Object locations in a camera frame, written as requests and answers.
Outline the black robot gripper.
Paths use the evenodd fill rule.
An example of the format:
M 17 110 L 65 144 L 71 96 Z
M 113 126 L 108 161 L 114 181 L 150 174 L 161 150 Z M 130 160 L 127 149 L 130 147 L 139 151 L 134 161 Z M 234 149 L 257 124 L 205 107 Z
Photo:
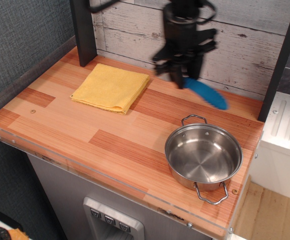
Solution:
M 214 28 L 196 30 L 197 24 L 180 24 L 164 21 L 165 45 L 152 58 L 155 72 L 169 73 L 171 80 L 183 89 L 183 72 L 197 80 L 200 76 L 204 54 L 216 48 Z

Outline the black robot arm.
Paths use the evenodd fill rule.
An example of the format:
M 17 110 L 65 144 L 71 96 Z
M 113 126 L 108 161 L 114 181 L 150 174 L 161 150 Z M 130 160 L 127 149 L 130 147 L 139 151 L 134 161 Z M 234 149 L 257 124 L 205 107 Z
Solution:
M 157 75 L 167 73 L 178 88 L 185 77 L 197 80 L 203 57 L 216 48 L 214 28 L 197 30 L 211 21 L 217 10 L 208 0 L 172 0 L 163 8 L 165 45 L 152 57 Z

